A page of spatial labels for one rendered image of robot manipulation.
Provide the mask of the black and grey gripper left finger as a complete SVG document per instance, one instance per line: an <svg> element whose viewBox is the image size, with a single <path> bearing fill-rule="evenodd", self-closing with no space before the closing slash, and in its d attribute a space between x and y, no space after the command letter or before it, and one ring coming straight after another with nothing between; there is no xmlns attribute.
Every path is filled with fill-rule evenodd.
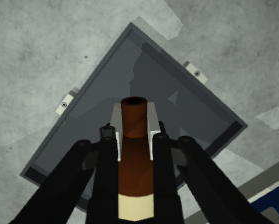
<svg viewBox="0 0 279 224"><path fill-rule="evenodd" d="M118 161L123 138L121 103L115 103L111 122L99 133L100 142L77 141L8 224L66 224L95 166L85 224L115 224L119 218Z"/></svg>

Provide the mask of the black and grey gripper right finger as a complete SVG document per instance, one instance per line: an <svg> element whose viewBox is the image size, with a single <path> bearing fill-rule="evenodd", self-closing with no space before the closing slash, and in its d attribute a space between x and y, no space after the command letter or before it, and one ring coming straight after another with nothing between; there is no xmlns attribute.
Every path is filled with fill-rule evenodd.
<svg viewBox="0 0 279 224"><path fill-rule="evenodd" d="M154 224L185 224L173 164L209 224L275 224L255 210L193 137L169 138L154 102L147 102L147 126Z"/></svg>

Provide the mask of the brown glass bottle with cream label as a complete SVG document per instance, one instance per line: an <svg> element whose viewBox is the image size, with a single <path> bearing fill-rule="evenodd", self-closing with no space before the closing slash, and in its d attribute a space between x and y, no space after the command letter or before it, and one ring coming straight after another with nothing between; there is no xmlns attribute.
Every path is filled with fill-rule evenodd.
<svg viewBox="0 0 279 224"><path fill-rule="evenodd" d="M122 149L118 161L119 218L138 221L154 217L153 160L150 159L147 99L121 100Z"/></svg>

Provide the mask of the dark grey rectangular tray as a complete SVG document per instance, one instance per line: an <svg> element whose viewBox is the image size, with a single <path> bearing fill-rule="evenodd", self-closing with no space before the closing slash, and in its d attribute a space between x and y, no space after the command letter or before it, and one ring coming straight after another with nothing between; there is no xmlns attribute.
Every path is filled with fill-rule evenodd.
<svg viewBox="0 0 279 224"><path fill-rule="evenodd" d="M111 122L115 103L127 97L154 102L158 121L164 123L170 139L193 137L212 159L248 127L130 22L19 176L40 187L77 141L100 141L99 129Z"/></svg>

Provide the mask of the dark blue divided crate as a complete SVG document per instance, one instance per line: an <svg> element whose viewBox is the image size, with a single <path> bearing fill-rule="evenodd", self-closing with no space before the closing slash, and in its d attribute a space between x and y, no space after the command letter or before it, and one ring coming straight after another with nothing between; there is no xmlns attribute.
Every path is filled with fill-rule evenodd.
<svg viewBox="0 0 279 224"><path fill-rule="evenodd" d="M269 220L279 224L279 186L250 204Z"/></svg>

